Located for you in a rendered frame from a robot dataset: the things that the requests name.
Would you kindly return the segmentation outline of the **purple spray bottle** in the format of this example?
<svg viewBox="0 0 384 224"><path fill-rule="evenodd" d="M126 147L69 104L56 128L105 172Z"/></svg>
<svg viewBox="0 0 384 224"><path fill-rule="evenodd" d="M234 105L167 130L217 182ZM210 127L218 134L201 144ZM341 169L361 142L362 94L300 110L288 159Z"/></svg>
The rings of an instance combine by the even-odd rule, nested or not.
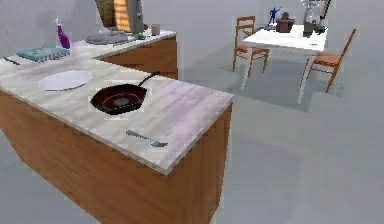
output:
<svg viewBox="0 0 384 224"><path fill-rule="evenodd" d="M57 34L61 43L61 46L65 49L70 48L70 41L67 37L67 35L63 32L62 24L59 19L55 20L56 26L57 26Z"/></svg>

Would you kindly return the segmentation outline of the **white dining table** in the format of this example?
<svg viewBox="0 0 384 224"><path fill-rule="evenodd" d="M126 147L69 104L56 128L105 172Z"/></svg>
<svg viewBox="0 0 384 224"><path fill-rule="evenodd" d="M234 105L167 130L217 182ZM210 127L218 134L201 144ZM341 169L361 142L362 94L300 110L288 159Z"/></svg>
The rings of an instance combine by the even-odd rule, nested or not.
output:
<svg viewBox="0 0 384 224"><path fill-rule="evenodd" d="M282 48L289 53L303 54L307 58L314 56L317 52L323 52L325 50L327 42L327 31L323 34L317 35L313 33L311 37L306 38L303 36L304 26L294 25L290 33L279 33L277 31L267 31L261 29L244 40L244 43L251 47L259 47L265 45L266 47L277 47ZM248 61L246 64L246 71L242 78L241 89L244 89L247 77ZM304 88L306 81L303 86L299 88L298 103L302 102Z"/></svg>

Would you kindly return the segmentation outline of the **dark maroon pot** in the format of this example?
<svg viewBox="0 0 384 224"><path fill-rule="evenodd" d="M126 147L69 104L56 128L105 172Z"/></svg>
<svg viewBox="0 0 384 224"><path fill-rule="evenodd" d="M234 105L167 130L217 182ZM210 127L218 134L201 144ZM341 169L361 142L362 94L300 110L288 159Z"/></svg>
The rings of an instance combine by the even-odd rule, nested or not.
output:
<svg viewBox="0 0 384 224"><path fill-rule="evenodd" d="M289 17L288 12L283 12L282 16L276 20L276 31L279 33L289 33L295 23L295 20Z"/></svg>

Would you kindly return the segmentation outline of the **wooden kitchen counter marble top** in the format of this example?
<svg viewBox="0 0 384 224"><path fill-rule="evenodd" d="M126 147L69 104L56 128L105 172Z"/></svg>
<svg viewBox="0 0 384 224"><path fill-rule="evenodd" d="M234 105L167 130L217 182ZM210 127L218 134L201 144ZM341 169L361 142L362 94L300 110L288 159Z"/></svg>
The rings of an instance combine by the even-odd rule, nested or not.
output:
<svg viewBox="0 0 384 224"><path fill-rule="evenodd" d="M15 65L0 59L0 129L32 170L100 224L209 224L222 193L233 97L174 79L177 39L164 31L120 46L71 45L69 56ZM93 74L85 85L44 91L59 72ZM147 80L142 106L109 115L100 89ZM168 143L153 147L132 130Z"/></svg>

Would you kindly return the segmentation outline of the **glass vase with plant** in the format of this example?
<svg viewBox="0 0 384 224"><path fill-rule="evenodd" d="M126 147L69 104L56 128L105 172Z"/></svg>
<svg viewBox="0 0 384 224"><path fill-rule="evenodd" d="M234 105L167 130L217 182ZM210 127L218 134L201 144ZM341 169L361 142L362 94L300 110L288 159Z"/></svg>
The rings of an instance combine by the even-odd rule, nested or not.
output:
<svg viewBox="0 0 384 224"><path fill-rule="evenodd" d="M329 6L332 0L299 0L299 3L305 7L304 13L304 31L303 36L309 38L313 33L323 34L328 27L324 24ZM315 16L317 8L322 7L319 17Z"/></svg>

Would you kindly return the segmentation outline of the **blue figurine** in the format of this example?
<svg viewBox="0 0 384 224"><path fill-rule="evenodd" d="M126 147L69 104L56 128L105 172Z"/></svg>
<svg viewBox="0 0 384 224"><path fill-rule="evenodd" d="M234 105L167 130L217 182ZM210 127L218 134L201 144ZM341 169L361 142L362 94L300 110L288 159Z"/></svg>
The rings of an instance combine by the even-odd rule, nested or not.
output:
<svg viewBox="0 0 384 224"><path fill-rule="evenodd" d="M276 14L280 11L281 7L279 9L276 9L275 7L270 10L269 15L269 22L268 25L272 25L275 23Z"/></svg>

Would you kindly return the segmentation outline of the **white plate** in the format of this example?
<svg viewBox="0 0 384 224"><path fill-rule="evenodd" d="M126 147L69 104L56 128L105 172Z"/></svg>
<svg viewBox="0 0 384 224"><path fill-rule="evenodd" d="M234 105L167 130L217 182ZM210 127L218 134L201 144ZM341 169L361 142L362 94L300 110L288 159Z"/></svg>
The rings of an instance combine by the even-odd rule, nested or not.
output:
<svg viewBox="0 0 384 224"><path fill-rule="evenodd" d="M71 70L47 76L37 82L37 87L44 91L64 91L85 85L92 78L89 71Z"/></svg>

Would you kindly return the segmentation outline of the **black frying pan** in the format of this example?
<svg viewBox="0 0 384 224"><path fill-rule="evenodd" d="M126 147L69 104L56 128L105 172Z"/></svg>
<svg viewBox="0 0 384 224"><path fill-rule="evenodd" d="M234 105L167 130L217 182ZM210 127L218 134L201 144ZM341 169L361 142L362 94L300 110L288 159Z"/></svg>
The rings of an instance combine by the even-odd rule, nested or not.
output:
<svg viewBox="0 0 384 224"><path fill-rule="evenodd" d="M138 110L147 93L143 84L159 74L159 71L151 73L138 85L127 83L102 88L93 95L90 103L99 111L109 115L119 115Z"/></svg>

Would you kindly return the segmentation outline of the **wooden window blind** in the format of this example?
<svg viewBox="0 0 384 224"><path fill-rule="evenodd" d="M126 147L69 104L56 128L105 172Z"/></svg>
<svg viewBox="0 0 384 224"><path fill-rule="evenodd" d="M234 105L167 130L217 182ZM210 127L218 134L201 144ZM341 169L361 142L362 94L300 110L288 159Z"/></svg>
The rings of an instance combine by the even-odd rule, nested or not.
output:
<svg viewBox="0 0 384 224"><path fill-rule="evenodd" d="M105 28L130 32L127 0L95 0Z"/></svg>

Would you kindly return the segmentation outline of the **grey sink basin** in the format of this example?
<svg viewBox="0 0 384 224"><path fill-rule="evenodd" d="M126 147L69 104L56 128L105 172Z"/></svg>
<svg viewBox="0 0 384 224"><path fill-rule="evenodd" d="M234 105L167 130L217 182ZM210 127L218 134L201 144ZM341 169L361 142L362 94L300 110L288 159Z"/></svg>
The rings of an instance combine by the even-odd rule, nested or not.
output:
<svg viewBox="0 0 384 224"><path fill-rule="evenodd" d="M124 32L107 31L88 36L86 42L95 45L117 44L127 41L128 38L129 35Z"/></svg>

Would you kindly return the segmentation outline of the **wooden chair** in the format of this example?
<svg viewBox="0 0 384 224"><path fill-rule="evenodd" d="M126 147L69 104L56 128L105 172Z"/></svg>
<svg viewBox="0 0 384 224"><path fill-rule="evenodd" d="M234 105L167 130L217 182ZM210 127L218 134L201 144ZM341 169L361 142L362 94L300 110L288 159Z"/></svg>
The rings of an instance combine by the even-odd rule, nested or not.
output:
<svg viewBox="0 0 384 224"><path fill-rule="evenodd" d="M304 85L304 82L309 78L312 71L323 72L323 73L327 73L330 75L330 79L329 79L327 87L325 89L325 92L328 93L330 87L334 83L334 80L337 76L337 73L338 73L338 71L342 65L342 62L345 58L345 55L346 55L346 53L347 53L347 51L348 51L348 49L352 43L352 40L353 40L358 28L359 28L358 25L354 26L351 34L348 37L346 44L342 50L342 53L340 55L336 55L336 54L332 54L332 53L319 52L319 53L316 53L314 56L308 57L306 64L305 64L305 67L304 67L303 75L302 75L302 78L300 81L300 86ZM316 68L316 65L332 68L332 71L322 70L322 69Z"/></svg>
<svg viewBox="0 0 384 224"><path fill-rule="evenodd" d="M247 77L250 77L252 65L255 60L262 60L262 72L265 72L270 50L266 48L251 47L244 40L255 31L255 16L241 16L236 18L232 71L236 69L237 59L248 61Z"/></svg>

